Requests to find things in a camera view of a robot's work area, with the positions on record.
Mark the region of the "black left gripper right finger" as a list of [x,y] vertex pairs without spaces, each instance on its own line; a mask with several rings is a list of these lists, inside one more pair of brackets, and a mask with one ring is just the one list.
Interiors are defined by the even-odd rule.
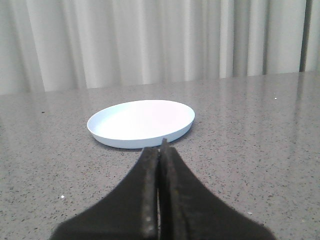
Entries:
[[166,139],[159,151],[158,189],[162,240],[275,239],[210,192]]

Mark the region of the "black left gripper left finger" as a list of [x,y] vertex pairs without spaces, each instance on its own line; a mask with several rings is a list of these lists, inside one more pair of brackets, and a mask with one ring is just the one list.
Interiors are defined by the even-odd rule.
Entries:
[[52,240],[158,239],[158,150],[146,147],[106,197],[60,224]]

